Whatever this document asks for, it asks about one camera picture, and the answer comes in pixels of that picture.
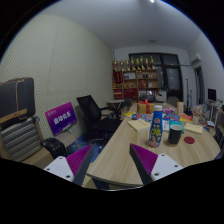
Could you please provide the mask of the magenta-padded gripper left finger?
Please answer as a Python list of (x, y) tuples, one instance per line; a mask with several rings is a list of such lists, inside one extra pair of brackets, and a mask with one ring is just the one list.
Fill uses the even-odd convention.
[(89, 145), (67, 157), (58, 156), (44, 170), (81, 186), (93, 155), (94, 148)]

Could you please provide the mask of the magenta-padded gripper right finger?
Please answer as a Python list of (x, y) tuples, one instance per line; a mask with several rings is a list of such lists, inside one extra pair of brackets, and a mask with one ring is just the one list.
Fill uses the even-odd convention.
[(143, 185), (164, 178), (182, 169), (182, 166), (167, 154), (155, 154), (141, 146), (130, 144), (129, 151)]

